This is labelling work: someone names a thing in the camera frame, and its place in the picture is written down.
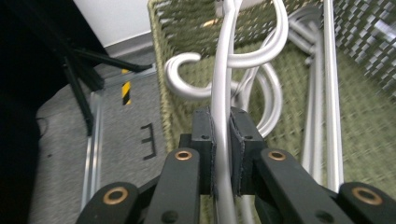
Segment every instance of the woven basket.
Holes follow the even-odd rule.
[[[258,49],[275,26],[275,10],[269,2],[240,13],[235,35],[236,52]],[[284,1],[288,13],[309,2],[320,4]],[[395,1],[359,0],[336,1],[334,5],[345,181],[371,184],[394,198],[396,90],[392,83],[396,77],[396,41],[379,31],[387,26],[380,28],[379,25],[396,21],[395,6]],[[214,0],[150,0],[148,10],[161,88],[163,130],[167,149],[171,150],[177,147],[181,133],[191,131],[193,110],[209,105],[209,101],[189,102],[170,92],[164,83],[163,66],[179,53],[198,52],[203,59],[183,65],[179,73],[192,85],[206,86],[213,74],[222,19],[203,26],[217,18]],[[304,137],[309,76],[309,68],[304,64],[306,58],[307,55],[288,43],[272,61],[283,86],[285,102],[280,121],[266,141],[270,147],[288,150],[297,159]],[[244,73],[243,70],[233,72],[235,77]],[[259,91],[252,94],[249,113],[258,121],[262,114],[262,96]]]

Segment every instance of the white wall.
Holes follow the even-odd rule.
[[[74,0],[104,47],[150,32],[148,0]]]

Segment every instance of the silver aluminum tube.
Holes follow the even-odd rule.
[[[299,37],[299,35],[291,29],[288,33],[288,39],[303,52],[307,54],[314,53],[312,45],[306,42],[303,38]]]
[[[312,35],[312,31],[306,28],[303,24],[295,20],[289,20],[289,26],[291,29],[295,30],[299,35],[301,35],[305,40],[307,40],[310,44],[315,44],[317,42],[315,36]]]
[[[273,94],[271,91],[270,84],[268,83],[268,80],[265,78],[263,74],[258,74],[256,78],[259,80],[260,85],[262,86],[262,95],[264,96],[264,112],[262,113],[262,119],[260,119],[259,124],[257,127],[261,127],[264,125],[264,123],[268,122],[272,110],[273,110]]]
[[[249,68],[268,63],[283,49],[288,39],[289,22],[288,14],[282,0],[274,0],[276,10],[276,28],[274,38],[256,51],[243,54],[230,54],[228,66],[232,68]]]
[[[101,154],[103,135],[103,91],[91,93],[91,111],[94,115],[92,136],[88,138],[85,160],[84,182],[82,187],[81,211],[100,188]]]
[[[322,184],[322,150],[323,150],[323,36],[318,27],[311,23],[311,29],[315,31],[317,44],[315,45],[315,96],[314,96],[314,153],[312,160],[312,177],[318,184]]]
[[[251,208],[252,199],[252,195],[242,195],[241,197],[242,220],[244,224],[254,224],[254,217]]]
[[[268,122],[266,122],[261,127],[258,127],[259,133],[262,135],[262,137],[266,137],[268,133],[270,133],[275,128],[279,120],[280,114],[282,112],[283,96],[282,87],[280,85],[274,67],[270,63],[265,63],[262,65],[262,68],[264,69],[265,74],[267,75],[274,91],[274,105],[270,118]]]
[[[337,192],[344,182],[343,149],[341,143],[340,103],[338,93],[337,60],[332,0],[323,2],[324,56],[327,105],[328,188]]]
[[[214,123],[216,137],[215,158],[215,211],[217,223],[236,224],[236,213],[233,203],[229,161],[229,119],[231,76],[227,76],[227,57],[229,41],[233,29],[234,5],[232,1],[224,2],[224,22],[221,26],[219,44],[216,52],[215,70],[212,82],[212,101],[210,112]]]
[[[308,89],[308,104],[306,108],[306,120],[304,128],[304,149],[302,154],[301,164],[305,170],[312,175],[312,159],[313,159],[313,108],[314,108],[314,91],[315,91],[315,59],[310,62],[309,68],[309,89]]]

